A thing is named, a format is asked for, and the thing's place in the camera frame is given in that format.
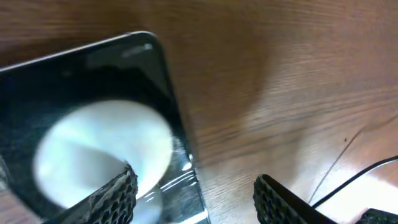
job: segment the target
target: brown wooden surface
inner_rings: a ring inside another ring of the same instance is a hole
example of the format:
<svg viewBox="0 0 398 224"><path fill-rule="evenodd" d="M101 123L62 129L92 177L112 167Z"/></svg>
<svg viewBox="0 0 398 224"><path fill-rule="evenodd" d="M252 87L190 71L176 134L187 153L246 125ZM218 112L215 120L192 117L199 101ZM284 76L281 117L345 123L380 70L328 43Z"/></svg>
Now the brown wooden surface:
<svg viewBox="0 0 398 224"><path fill-rule="evenodd" d="M192 136L211 221L256 223L258 174L308 201L363 126L397 113L397 22L396 0L2 0L0 65L127 31L155 32ZM394 120L358 136L311 203L398 154L397 134ZM398 186L393 168L369 176ZM380 189L369 191L398 195ZM358 216L342 215L337 198L320 211L339 222Z"/></svg>

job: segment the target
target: black textured object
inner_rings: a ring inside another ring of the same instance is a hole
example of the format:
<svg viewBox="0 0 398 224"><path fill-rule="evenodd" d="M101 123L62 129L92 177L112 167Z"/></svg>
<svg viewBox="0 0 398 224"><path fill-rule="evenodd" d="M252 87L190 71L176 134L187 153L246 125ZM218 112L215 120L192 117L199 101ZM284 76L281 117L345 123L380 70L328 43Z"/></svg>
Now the black textured object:
<svg viewBox="0 0 398 224"><path fill-rule="evenodd" d="M136 206L137 175L130 165L87 198L43 224L128 224Z"/></svg>
<svg viewBox="0 0 398 224"><path fill-rule="evenodd" d="M361 219L358 222L356 222L356 224L365 224L365 223L374 223L374 224L398 223L398 215L371 208L361 216Z"/></svg>
<svg viewBox="0 0 398 224"><path fill-rule="evenodd" d="M253 199L261 224L335 223L265 174L254 183Z"/></svg>

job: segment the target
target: wooden table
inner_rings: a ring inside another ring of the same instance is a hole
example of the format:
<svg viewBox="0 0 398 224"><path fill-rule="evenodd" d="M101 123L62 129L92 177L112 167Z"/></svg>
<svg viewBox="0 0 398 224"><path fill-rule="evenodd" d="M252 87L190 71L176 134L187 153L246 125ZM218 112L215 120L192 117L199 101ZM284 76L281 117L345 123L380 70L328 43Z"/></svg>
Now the wooden table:
<svg viewBox="0 0 398 224"><path fill-rule="evenodd" d="M0 65L127 31L155 32L211 221L257 223L258 174L309 201L366 126L313 204L364 167L398 154L398 119L391 119L398 109L397 21L396 0L3 0ZM397 168L372 172L358 183L373 184L353 184L344 199L337 195L319 210L344 223L369 206L374 192L397 198ZM337 209L339 203L350 209ZM370 206L398 213L386 204Z"/></svg>

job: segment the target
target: wood grain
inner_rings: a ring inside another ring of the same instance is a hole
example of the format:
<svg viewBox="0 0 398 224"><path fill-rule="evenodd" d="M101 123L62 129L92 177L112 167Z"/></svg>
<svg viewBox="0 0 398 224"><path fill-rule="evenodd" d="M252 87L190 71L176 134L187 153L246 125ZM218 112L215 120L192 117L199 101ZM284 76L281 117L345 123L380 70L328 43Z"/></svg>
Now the wood grain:
<svg viewBox="0 0 398 224"><path fill-rule="evenodd" d="M308 201L345 139L397 113L396 21L395 0L2 0L0 65L127 31L155 32L211 221L257 223L258 174ZM397 122L359 136L314 201L397 154ZM371 175L397 186L392 174ZM320 208L349 222L334 209Z"/></svg>

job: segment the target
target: black cable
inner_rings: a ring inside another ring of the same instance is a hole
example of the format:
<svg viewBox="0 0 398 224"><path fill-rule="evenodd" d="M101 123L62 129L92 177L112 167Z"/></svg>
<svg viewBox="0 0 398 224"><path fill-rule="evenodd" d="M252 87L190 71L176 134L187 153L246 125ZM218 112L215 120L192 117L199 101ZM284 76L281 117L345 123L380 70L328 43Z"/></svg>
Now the black cable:
<svg viewBox="0 0 398 224"><path fill-rule="evenodd" d="M358 179L359 177L361 177L362 175L366 174L369 171L372 171L373 169L376 169L380 166L386 165L390 162L394 162L398 160L398 156L393 156L390 157L388 159L383 159L379 162L376 162L374 164L372 164L371 166L363 169L361 172L357 173L356 175L354 175L352 178L348 179L346 182L344 182L343 184L341 184L338 188L336 188L334 191L330 192L328 195L324 196L321 200L319 200L317 203L313 204L312 207L313 208L317 208L319 205L321 205L323 202L326 202L327 200L329 200L332 196L334 196L335 194L337 194L337 192L339 192L340 190L342 190L343 188L345 188L348 184L352 183L352 181Z"/></svg>
<svg viewBox="0 0 398 224"><path fill-rule="evenodd" d="M310 203L312 201L312 199L314 198L315 194L318 192L319 187L322 185L323 181L325 181L326 177L329 175L330 171L334 168L334 166L337 164L337 162L340 160L340 158L342 157L342 155L347 151L347 149L349 148L349 146L351 145L351 143L353 143L353 141L361 134L361 133L366 133L366 132L370 132L370 131L374 131L376 129L379 129L391 122L393 122L393 120L395 120L396 118L398 118L398 114L394 115L392 118L388 119L385 122L381 122L379 124L373 124L373 125L367 125L365 127L362 127L355 135L354 137L351 139L351 141L346 145L346 147L342 150L342 152L340 153L340 155L338 155L337 159L332 163L332 165L329 167L328 171L326 172L326 174L322 177L322 180L319 182L319 184L317 185L317 187L315 188L315 190L313 191L310 200L308 201L308 203Z"/></svg>

